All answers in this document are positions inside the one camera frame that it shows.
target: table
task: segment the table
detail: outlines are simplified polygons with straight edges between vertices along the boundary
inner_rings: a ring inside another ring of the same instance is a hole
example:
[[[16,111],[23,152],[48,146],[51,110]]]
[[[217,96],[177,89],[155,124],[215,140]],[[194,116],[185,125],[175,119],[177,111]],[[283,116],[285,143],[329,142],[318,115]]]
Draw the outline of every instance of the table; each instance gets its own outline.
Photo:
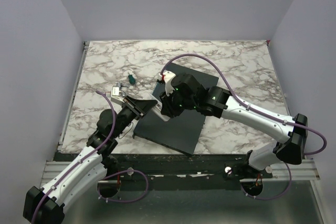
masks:
[[[124,90],[132,97],[142,98],[146,92],[153,91],[164,64],[187,52],[213,61],[243,99],[267,110],[287,114],[265,41],[91,41],[61,152],[79,153],[95,131],[99,114],[109,108],[105,99],[95,93],[96,89],[108,92],[117,82],[128,83],[127,76],[132,74],[137,84]],[[175,63],[218,76],[216,70],[202,59],[184,57]],[[225,88],[221,79],[218,86]],[[121,109],[118,105],[114,107],[117,112]],[[133,129],[118,140],[113,152],[178,154],[151,141],[139,137],[133,139],[132,134]],[[270,140],[269,136],[243,124],[207,117],[195,154],[243,154]]]

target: wire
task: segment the wire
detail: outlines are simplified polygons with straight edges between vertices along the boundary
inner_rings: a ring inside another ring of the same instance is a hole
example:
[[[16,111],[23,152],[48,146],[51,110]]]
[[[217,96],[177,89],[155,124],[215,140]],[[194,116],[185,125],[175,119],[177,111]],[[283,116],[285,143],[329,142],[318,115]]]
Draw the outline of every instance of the wire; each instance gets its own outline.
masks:
[[[234,98],[240,105],[242,105],[243,107],[246,108],[246,107],[248,106],[246,103],[244,103],[244,102],[243,102],[243,101],[236,95],[236,93],[235,93],[234,90],[231,88],[230,84],[228,83],[228,81],[226,80],[226,78],[224,77],[224,75],[223,75],[223,73],[220,71],[220,69],[219,69],[219,68],[218,68],[212,61],[210,61],[209,59],[205,58],[204,56],[200,56],[200,55],[196,55],[196,54],[183,54],[183,55],[176,56],[176,57],[174,57],[173,59],[171,59],[170,61],[168,61],[168,62],[166,63],[166,65],[164,65],[164,67],[162,68],[161,73],[160,73],[161,76],[163,76],[163,71],[166,69],[166,67],[167,67],[170,63],[172,63],[174,60],[176,60],[176,59],[178,59],[178,58],[182,58],[182,57],[185,57],[185,56],[193,56],[193,57],[196,57],[196,58],[203,59],[203,60],[207,61],[208,63],[210,63],[210,64],[217,70],[217,72],[219,73],[219,75],[221,76],[221,78],[223,79],[223,81],[225,82],[225,84],[226,84],[227,88],[229,89],[230,93],[232,94],[233,98]],[[307,127],[307,126],[304,126],[304,125],[301,125],[301,124],[298,124],[298,123],[285,122],[285,121],[282,120],[282,119],[276,118],[276,117],[274,117],[274,116],[272,116],[272,115],[269,115],[269,114],[267,114],[267,113],[264,113],[264,112],[262,112],[262,111],[259,111],[259,110],[255,109],[255,108],[251,107],[251,106],[249,107],[249,109],[250,109],[251,111],[253,111],[253,112],[259,114],[259,115],[262,115],[262,116],[266,117],[266,118],[269,118],[269,119],[274,120],[274,121],[276,121],[276,122],[280,122],[281,124],[288,124],[288,125],[291,125],[291,126],[294,126],[294,127],[299,127],[299,128],[302,128],[302,129],[304,129],[304,130],[310,131],[310,132],[312,132],[312,133],[314,133],[314,134],[320,136],[320,137],[322,138],[322,140],[323,140],[323,146],[322,146],[320,149],[318,149],[317,151],[304,153],[305,155],[314,155],[314,154],[318,154],[318,153],[322,152],[322,151],[326,148],[326,146],[327,146],[327,139],[326,139],[326,137],[324,137],[324,136],[322,135],[322,133],[320,133],[320,132],[318,132],[318,131],[316,131],[316,130],[310,128],[310,127]]]
[[[273,200],[273,199],[277,199],[277,198],[280,198],[281,196],[285,195],[289,191],[289,189],[292,185],[292,172],[290,171],[290,168],[289,168],[288,164],[286,164],[286,163],[284,163],[284,164],[287,166],[287,169],[288,169],[289,181],[288,181],[288,185],[287,185],[286,189],[282,193],[278,194],[277,196],[273,196],[273,197],[269,197],[269,198],[256,197],[256,196],[252,196],[252,195],[248,194],[244,190],[243,186],[240,185],[240,188],[243,191],[243,193],[245,194],[245,196],[247,196],[251,199],[257,199],[257,200]]]
[[[130,127],[130,129],[129,129],[129,130],[128,130],[122,137],[118,136],[118,139],[122,139],[124,136],[126,136],[127,133],[129,133],[129,132],[131,131],[131,129],[132,129],[133,126],[134,126],[134,123],[131,122],[130,124],[132,124],[132,126]]]
[[[123,170],[123,171],[121,171],[121,172],[117,172],[117,173],[114,173],[114,174],[112,174],[112,175],[109,175],[109,176],[107,176],[107,177],[105,177],[105,178],[103,178],[103,179],[108,179],[108,178],[117,176],[117,175],[119,175],[119,174],[128,173],[128,172],[130,172],[130,170]],[[101,198],[102,198],[102,199],[104,199],[104,200],[106,200],[106,201],[117,202],[117,203],[133,203],[133,202],[136,202],[136,201],[142,199],[143,197],[145,197],[145,195],[146,195],[147,192],[148,192],[148,187],[149,187],[149,182],[148,182],[148,179],[147,179],[146,175],[145,175],[143,172],[139,171],[139,170],[132,170],[132,172],[141,174],[141,175],[144,177],[144,179],[146,180],[146,188],[145,188],[145,191],[143,192],[142,195],[140,195],[138,198],[130,199],[130,200],[110,199],[110,198],[104,198],[103,196],[101,196],[101,194],[100,194],[100,188],[98,188],[98,195],[99,195],[99,198],[98,198],[98,199],[101,199]]]
[[[84,160],[86,160],[89,156],[91,156],[93,153],[95,153],[96,151],[98,151],[100,148],[102,148],[104,145],[105,145],[105,143],[110,139],[110,137],[112,136],[112,133],[113,133],[113,130],[114,130],[114,127],[115,127],[115,120],[116,120],[116,117],[115,117],[115,111],[114,111],[114,108],[113,108],[113,105],[112,105],[112,103],[110,102],[110,100],[107,98],[107,96],[104,94],[104,93],[102,93],[102,92],[100,92],[100,91],[98,91],[98,90],[96,90],[96,93],[97,94],[99,94],[99,95],[101,95],[101,96],[103,96],[104,98],[105,98],[105,100],[108,102],[108,104],[109,104],[109,106],[111,107],[111,110],[112,110],[112,115],[113,115],[113,121],[112,121],[112,128],[111,128],[111,131],[110,131],[110,133],[109,133],[109,135],[106,137],[106,139],[97,147],[97,148],[95,148],[92,152],[90,152],[89,154],[87,154],[86,156],[84,156],[82,159],[81,159],[81,161],[83,162]],[[53,187],[57,187],[68,175],[69,175],[69,173],[71,173],[72,171],[73,171],[73,169],[75,169],[78,165],[79,165],[80,163],[79,162],[77,162],[77,163],[75,163],[72,167],[70,167],[64,174],[63,174],[63,176],[61,176],[56,182],[55,182],[55,184],[53,185]],[[42,199],[40,200],[40,202],[37,204],[37,206],[36,206],[36,208],[35,208],[35,211],[34,211],[34,214],[33,214],[33,217],[32,217],[32,223],[31,224],[34,224],[35,223],[35,220],[36,220],[36,217],[37,217],[37,214],[38,214],[38,211],[39,211],[39,209],[40,209],[40,207],[41,207],[41,205],[44,203],[44,201],[46,200],[46,198],[48,197],[48,195],[51,193],[53,191],[53,189],[51,188],[51,189],[49,189],[49,191],[47,191],[44,195],[43,195],[43,197],[42,197]]]

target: gray floor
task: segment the gray floor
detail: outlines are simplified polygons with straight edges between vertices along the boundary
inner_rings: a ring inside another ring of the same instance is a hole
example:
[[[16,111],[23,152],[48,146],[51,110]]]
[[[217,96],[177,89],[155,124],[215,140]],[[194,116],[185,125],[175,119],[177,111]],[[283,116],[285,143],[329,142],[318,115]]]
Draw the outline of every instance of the gray floor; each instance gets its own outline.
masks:
[[[281,192],[287,182],[268,182],[263,196]],[[122,199],[131,199],[140,192],[121,192]],[[64,224],[111,223],[187,223],[187,224],[319,224],[310,182],[293,182],[282,198],[256,201],[241,191],[151,191],[132,204],[98,200],[95,188],[87,191],[68,211]]]

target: marble surface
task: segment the marble surface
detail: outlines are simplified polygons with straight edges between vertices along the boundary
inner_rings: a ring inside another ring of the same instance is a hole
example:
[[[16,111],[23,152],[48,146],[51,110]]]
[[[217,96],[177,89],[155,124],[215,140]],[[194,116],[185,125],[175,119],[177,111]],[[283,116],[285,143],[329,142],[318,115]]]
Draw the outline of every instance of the marble surface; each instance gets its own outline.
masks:
[[[128,83],[127,76],[132,74],[137,84],[124,90],[130,96],[142,98],[145,92],[153,91],[164,64],[187,52],[211,59],[240,97],[273,112],[287,114],[264,41],[92,41],[61,152],[79,153],[95,131],[100,112],[109,108],[105,99],[95,93],[96,89],[108,92],[118,81]],[[202,59],[184,57],[175,63],[218,76]],[[225,88],[222,79],[218,86]],[[117,112],[121,109],[116,104],[114,107]],[[178,153],[139,137],[133,139],[133,129],[118,140],[114,153]],[[195,154],[246,153],[270,140],[269,136],[243,124],[207,117]]]

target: white marble tabletop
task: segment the white marble tabletop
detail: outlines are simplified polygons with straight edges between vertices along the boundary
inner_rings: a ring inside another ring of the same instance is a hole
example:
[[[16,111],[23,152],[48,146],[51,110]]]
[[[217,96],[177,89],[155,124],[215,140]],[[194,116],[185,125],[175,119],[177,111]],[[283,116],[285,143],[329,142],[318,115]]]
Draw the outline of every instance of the white marble tabletop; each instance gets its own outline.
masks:
[[[276,113],[287,114],[264,41],[92,41],[61,152],[79,153],[95,131],[99,114],[109,108],[105,99],[95,93],[96,89],[109,92],[117,82],[128,83],[128,75],[132,74],[137,83],[124,88],[124,91],[142,98],[145,92],[154,90],[157,75],[164,64],[185,53],[208,57],[222,70],[240,97]],[[202,59],[184,57],[174,63],[218,76],[216,70]],[[225,88],[222,79],[219,79],[218,86]],[[114,107],[117,112],[121,109],[116,104]],[[114,153],[178,153],[139,137],[133,139],[134,127],[118,140]],[[264,146],[270,140],[269,136],[243,124],[207,117],[194,153],[243,154]]]

